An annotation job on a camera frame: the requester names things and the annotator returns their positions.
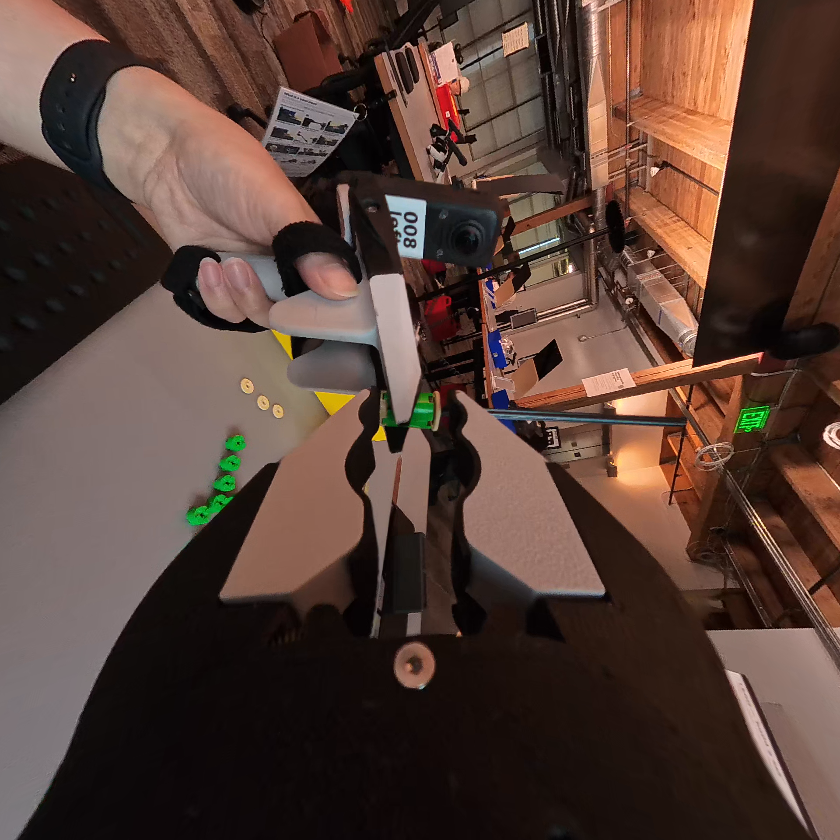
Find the background grey table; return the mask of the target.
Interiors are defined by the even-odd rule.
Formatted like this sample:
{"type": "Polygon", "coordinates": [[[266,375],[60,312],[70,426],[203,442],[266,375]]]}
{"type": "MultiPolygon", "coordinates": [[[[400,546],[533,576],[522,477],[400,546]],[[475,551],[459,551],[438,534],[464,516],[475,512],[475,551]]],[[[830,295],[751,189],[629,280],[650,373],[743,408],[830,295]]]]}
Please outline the background grey table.
{"type": "Polygon", "coordinates": [[[387,98],[387,106],[395,125],[398,139],[396,158],[400,173],[416,181],[451,183],[449,167],[442,171],[434,168],[427,154],[427,147],[433,142],[431,128],[438,123],[438,101],[429,84],[430,76],[424,64],[427,58],[425,47],[416,48],[405,44],[399,49],[386,50],[374,58],[374,68],[381,89],[387,98]],[[411,56],[416,64],[416,73],[408,73],[413,89],[407,90],[400,74],[400,57],[411,56]]]}

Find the cluster of green round bricks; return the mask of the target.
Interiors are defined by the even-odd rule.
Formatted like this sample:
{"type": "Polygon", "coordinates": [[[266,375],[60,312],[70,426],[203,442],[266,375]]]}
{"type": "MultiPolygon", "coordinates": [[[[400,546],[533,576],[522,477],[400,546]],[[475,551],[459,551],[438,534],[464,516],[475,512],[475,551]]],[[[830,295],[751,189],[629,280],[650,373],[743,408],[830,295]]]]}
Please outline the cluster of green round bricks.
{"type": "Polygon", "coordinates": [[[224,510],[234,498],[237,489],[238,472],[242,466],[240,453],[247,447],[242,434],[231,434],[224,441],[224,451],[217,462],[216,476],[211,491],[201,504],[188,508],[185,522],[191,528],[207,525],[224,510]]]}

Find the person's left hand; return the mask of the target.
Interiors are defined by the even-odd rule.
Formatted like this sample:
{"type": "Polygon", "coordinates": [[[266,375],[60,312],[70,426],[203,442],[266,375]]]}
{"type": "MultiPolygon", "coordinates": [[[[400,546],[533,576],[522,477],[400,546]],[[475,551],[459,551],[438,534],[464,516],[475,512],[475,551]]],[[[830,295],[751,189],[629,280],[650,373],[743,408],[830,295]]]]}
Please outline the person's left hand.
{"type": "Polygon", "coordinates": [[[110,182],[173,250],[266,254],[284,227],[319,223],[256,138],[150,68],[109,79],[98,140],[110,182]]]}

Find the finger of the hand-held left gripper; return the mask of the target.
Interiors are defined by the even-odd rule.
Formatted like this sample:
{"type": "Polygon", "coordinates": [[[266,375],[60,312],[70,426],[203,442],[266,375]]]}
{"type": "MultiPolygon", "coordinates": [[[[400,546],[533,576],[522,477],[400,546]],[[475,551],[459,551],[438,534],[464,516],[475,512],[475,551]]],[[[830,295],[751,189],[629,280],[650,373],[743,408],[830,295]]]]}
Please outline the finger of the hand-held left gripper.
{"type": "Polygon", "coordinates": [[[397,422],[386,428],[385,438],[396,455],[403,450],[421,383],[417,336],[403,275],[376,275],[370,286],[386,390],[397,422]]]}

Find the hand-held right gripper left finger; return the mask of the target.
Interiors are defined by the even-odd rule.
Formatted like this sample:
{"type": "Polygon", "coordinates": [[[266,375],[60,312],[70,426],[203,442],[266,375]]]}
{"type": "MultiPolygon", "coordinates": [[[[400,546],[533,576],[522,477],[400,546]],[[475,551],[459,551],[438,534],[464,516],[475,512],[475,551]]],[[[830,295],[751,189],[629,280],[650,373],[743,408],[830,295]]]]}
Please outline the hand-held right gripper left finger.
{"type": "Polygon", "coordinates": [[[333,606],[353,635],[371,635],[380,573],[364,486],[375,469],[380,407],[380,391],[361,391],[279,462],[223,603],[282,602],[301,619],[333,606]]]}

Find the black wrist band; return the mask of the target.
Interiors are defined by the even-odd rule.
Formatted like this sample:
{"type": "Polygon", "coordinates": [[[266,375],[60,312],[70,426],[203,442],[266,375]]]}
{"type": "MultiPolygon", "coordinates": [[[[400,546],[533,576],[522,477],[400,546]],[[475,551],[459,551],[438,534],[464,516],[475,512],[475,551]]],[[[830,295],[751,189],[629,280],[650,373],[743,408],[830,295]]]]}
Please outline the black wrist band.
{"type": "Polygon", "coordinates": [[[38,106],[48,147],[71,172],[90,184],[120,194],[107,177],[98,121],[109,80],[130,67],[158,67],[109,43],[86,39],[67,47],[49,70],[38,106]]]}

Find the green bamboo stalk segment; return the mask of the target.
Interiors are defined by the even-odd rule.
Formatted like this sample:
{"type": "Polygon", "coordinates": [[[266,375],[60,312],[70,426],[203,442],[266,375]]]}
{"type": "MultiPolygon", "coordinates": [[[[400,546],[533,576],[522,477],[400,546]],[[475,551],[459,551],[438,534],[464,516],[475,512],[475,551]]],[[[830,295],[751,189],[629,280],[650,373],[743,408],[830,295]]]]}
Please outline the green bamboo stalk segment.
{"type": "Polygon", "coordinates": [[[442,404],[438,391],[421,392],[408,421],[399,423],[392,409],[389,392],[381,392],[381,425],[383,427],[411,427],[436,432],[442,417],[442,404]]]}

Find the thin black axle rod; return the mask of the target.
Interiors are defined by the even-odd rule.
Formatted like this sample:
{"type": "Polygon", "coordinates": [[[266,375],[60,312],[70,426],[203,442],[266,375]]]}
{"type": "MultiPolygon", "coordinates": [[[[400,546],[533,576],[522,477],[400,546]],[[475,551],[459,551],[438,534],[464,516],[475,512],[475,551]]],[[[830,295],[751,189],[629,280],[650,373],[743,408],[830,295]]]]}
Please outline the thin black axle rod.
{"type": "Polygon", "coordinates": [[[526,409],[486,409],[500,421],[544,422],[557,424],[600,424],[636,427],[686,427],[684,416],[620,415],[614,413],[541,412],[526,409]]]}

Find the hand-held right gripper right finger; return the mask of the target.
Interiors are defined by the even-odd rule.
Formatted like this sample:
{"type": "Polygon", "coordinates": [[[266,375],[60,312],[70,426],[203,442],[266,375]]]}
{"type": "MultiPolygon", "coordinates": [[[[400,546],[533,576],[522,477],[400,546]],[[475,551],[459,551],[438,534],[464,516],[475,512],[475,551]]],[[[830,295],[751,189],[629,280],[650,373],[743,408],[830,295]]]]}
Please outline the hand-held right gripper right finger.
{"type": "Polygon", "coordinates": [[[606,588],[544,458],[465,393],[448,399],[454,439],[452,613],[463,636],[495,609],[525,622],[551,602],[606,588]]]}

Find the printed paper sheet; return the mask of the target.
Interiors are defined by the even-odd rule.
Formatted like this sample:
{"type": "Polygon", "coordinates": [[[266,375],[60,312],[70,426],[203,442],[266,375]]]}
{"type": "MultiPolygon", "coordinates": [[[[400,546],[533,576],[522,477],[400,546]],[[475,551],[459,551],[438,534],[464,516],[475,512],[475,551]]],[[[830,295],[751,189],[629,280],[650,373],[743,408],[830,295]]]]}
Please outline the printed paper sheet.
{"type": "Polygon", "coordinates": [[[280,87],[262,145],[289,179],[314,173],[340,147],[358,115],[280,87]]]}

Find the yellow plastic bin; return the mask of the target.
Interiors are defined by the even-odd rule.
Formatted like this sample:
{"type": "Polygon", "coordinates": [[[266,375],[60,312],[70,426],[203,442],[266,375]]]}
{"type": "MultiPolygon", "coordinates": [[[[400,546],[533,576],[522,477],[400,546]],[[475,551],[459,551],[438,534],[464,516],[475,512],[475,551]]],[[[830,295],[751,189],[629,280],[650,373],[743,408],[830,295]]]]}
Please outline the yellow plastic bin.
{"type": "Polygon", "coordinates": [[[289,382],[314,393],[329,415],[365,388],[385,389],[378,351],[368,343],[273,334],[290,357],[289,382]]]}

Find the open instruction booklet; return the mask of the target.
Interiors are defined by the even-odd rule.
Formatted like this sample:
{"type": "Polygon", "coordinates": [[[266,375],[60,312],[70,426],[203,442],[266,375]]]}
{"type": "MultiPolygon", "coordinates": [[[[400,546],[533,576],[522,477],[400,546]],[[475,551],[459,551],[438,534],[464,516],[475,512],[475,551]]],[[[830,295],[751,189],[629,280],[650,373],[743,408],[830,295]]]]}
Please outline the open instruction booklet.
{"type": "Polygon", "coordinates": [[[774,724],[781,731],[784,729],[786,716],[782,706],[778,703],[759,699],[749,678],[738,671],[725,669],[726,677],[735,696],[742,717],[749,730],[752,743],[761,757],[764,766],[770,773],[777,788],[781,792],[799,823],[806,830],[810,838],[819,838],[812,817],[802,799],[791,765],[782,750],[782,740],[774,729],[774,724]]]}

